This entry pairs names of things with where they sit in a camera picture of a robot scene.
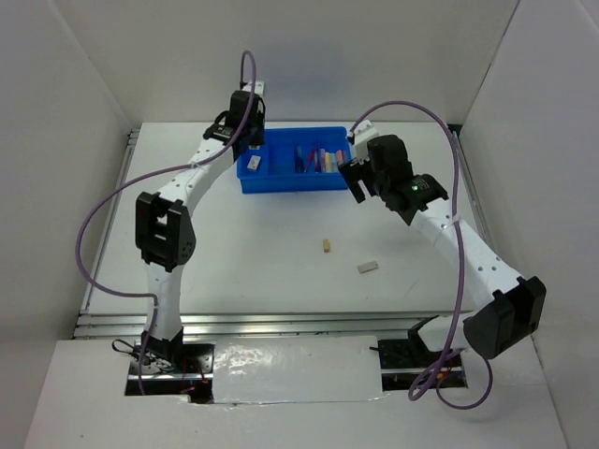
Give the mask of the red pen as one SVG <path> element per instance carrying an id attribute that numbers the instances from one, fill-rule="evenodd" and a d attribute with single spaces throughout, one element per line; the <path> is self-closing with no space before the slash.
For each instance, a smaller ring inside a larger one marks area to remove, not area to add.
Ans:
<path id="1" fill-rule="evenodd" d="M 321 158 L 321 147 L 320 144 L 318 143 L 315 147 L 315 161 L 317 162 L 317 172 L 322 173 L 323 172 L 323 162 L 322 162 L 322 158 Z"/>

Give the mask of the purple highlighter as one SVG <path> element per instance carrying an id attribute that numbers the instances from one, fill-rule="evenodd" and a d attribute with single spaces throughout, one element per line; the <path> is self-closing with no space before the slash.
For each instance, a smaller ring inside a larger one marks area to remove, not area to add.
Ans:
<path id="1" fill-rule="evenodd" d="M 319 150 L 319 157 L 320 157 L 320 169 L 323 173 L 326 173 L 326 167 L 325 167 L 325 149 L 321 148 Z"/>

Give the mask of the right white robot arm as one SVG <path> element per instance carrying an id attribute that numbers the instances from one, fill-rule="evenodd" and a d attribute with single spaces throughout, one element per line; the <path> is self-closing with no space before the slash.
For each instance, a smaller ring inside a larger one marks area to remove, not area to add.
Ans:
<path id="1" fill-rule="evenodd" d="M 533 334 L 547 295 L 544 283 L 524 278 L 453 213 L 446 189 L 432 175 L 414 172 L 399 137 L 373 134 L 350 141 L 356 156 L 340 172 L 355 200 L 379 197 L 457 269 L 460 292 L 475 304 L 457 319 L 437 316 L 416 325 L 408 345 L 412 362 L 430 366 L 445 346 L 493 359 Z"/>

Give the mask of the red pen crossed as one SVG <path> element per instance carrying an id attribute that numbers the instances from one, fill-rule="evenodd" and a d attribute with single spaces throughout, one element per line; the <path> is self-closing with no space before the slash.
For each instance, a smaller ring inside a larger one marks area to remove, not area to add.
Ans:
<path id="1" fill-rule="evenodd" d="M 315 166 L 317 166 L 317 163 L 316 163 L 317 155 L 316 154 L 317 154 L 316 148 L 312 148 L 312 150 L 310 151 L 310 153 L 308 155 L 308 159 L 307 159 L 307 162 L 304 167 L 305 173 L 307 173 L 309 171 L 311 164 L 314 164 Z"/>

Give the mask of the blue pen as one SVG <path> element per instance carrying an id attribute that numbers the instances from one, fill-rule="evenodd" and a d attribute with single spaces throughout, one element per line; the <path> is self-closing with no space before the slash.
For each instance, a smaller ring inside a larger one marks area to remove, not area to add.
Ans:
<path id="1" fill-rule="evenodd" d="M 294 152 L 294 164 L 295 164 L 295 172 L 296 173 L 303 173 L 305 168 L 304 168 L 304 160 L 303 160 L 303 154 L 302 154 L 302 148 L 301 146 L 297 146 Z"/>

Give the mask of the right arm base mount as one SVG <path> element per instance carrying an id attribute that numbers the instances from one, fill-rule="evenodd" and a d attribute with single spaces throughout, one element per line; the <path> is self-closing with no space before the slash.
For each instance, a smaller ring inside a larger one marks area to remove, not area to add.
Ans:
<path id="1" fill-rule="evenodd" d="M 378 340 L 370 350 L 378 354 L 384 391 L 407 391 L 417 375 L 433 364 L 441 353 L 418 353 L 408 339 Z M 459 355 L 446 361 L 438 378 L 442 388 L 467 386 Z"/>

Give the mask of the blue highlighter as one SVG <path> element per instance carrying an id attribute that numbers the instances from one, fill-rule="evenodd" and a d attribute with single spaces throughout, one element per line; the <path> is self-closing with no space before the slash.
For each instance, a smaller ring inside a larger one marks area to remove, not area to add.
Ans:
<path id="1" fill-rule="evenodd" d="M 330 159 L 331 159 L 331 168 L 333 172 L 338 172 L 338 163 L 337 163 L 337 157 L 336 157 L 336 153 L 330 153 Z"/>

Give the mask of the yellow highlighter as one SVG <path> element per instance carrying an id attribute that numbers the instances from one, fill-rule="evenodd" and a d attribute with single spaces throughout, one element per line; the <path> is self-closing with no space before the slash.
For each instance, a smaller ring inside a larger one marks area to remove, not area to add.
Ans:
<path id="1" fill-rule="evenodd" d="M 331 154 L 329 152 L 325 152 L 325 167 L 326 167 L 327 173 L 333 172 Z"/>

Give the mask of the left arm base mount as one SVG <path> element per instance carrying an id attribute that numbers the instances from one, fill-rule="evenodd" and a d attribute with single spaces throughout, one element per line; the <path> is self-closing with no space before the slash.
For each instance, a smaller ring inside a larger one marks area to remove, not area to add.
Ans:
<path id="1" fill-rule="evenodd" d="M 177 363 L 147 353 L 141 366 L 139 345 L 115 339 L 111 349 L 129 357 L 126 396 L 187 396 L 192 403 L 213 403 L 213 344 L 184 345 L 183 358 Z"/>

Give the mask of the white red eraser pack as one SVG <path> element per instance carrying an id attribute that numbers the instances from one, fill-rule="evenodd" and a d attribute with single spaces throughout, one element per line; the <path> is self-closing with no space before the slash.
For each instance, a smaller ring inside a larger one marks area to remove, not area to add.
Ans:
<path id="1" fill-rule="evenodd" d="M 257 171 L 259 169 L 260 162 L 261 157 L 259 155 L 252 155 L 246 167 L 250 171 Z"/>

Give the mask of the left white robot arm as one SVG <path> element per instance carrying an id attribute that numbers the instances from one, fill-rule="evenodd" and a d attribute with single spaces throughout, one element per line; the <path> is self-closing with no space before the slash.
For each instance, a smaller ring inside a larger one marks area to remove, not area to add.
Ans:
<path id="1" fill-rule="evenodd" d="M 183 266 L 197 246 L 194 209 L 240 155 L 264 143 L 263 96 L 261 81 L 234 92 L 228 110 L 204 131 L 189 167 L 157 192 L 143 192 L 136 200 L 135 243 L 154 295 L 141 339 L 153 364 L 165 373 L 177 371 L 184 362 L 180 300 Z"/>

